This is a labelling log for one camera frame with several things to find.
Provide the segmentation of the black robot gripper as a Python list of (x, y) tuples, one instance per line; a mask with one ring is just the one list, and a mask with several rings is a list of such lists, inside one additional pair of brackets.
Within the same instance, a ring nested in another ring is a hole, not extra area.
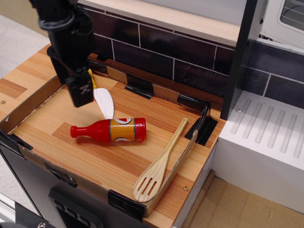
[(59, 81), (67, 85), (73, 104), (81, 107), (93, 102), (93, 83), (87, 57), (94, 50), (93, 22), (86, 14), (75, 14), (64, 28), (48, 32), (50, 56)]

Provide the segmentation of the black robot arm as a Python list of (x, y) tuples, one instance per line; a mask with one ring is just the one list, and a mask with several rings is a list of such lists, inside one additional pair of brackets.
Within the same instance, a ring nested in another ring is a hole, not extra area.
[(75, 0), (33, 0), (38, 24), (47, 31), (50, 57), (59, 81), (67, 85), (74, 106), (93, 101), (93, 82), (87, 58), (95, 49), (94, 24)]

